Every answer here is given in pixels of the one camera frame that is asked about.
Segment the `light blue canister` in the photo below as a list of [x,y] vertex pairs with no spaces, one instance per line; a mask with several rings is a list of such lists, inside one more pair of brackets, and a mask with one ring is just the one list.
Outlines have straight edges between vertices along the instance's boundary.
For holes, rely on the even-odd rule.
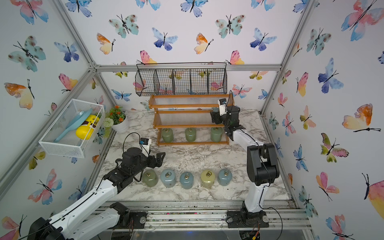
[[172,188],[176,184],[176,174],[172,169],[165,169],[162,171],[161,181],[166,188]]

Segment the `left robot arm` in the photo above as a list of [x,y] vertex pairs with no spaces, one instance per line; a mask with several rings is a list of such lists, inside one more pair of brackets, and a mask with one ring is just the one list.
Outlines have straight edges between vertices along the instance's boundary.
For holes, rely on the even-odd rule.
[[105,211],[89,219],[99,207],[118,195],[136,180],[146,168],[162,166],[164,152],[150,155],[140,148],[129,148],[116,159],[116,167],[105,174],[100,183],[74,204],[49,219],[34,221],[25,237],[27,240],[90,240],[113,227],[132,228],[135,218],[130,210],[119,202],[111,204]]

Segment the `yellow tea canister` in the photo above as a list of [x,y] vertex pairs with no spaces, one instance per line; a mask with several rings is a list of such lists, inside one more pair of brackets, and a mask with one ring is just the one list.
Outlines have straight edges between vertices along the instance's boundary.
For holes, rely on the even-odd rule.
[[216,176],[212,170],[203,170],[201,173],[201,182],[204,188],[210,189],[215,182]]

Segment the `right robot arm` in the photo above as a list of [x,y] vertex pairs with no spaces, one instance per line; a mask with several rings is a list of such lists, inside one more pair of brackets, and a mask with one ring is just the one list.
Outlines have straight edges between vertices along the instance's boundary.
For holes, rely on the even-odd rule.
[[246,214],[256,214],[264,209],[265,195],[280,176],[278,157],[273,144],[256,140],[247,132],[240,124],[239,113],[237,106],[220,105],[210,115],[212,122],[222,124],[226,136],[247,152],[247,174],[252,184],[243,209]]

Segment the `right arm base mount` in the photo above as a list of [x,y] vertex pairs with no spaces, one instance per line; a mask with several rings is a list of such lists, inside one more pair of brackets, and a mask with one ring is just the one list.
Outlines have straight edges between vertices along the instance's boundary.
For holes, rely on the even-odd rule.
[[226,223],[229,228],[268,228],[269,218],[266,212],[250,213],[247,209],[228,211]]

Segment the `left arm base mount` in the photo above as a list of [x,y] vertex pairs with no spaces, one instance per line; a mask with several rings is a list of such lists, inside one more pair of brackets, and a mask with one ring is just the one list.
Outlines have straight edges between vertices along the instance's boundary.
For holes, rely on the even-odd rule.
[[122,203],[116,202],[110,205],[118,213],[118,222],[112,229],[140,230],[145,228],[148,214],[146,212],[132,211]]

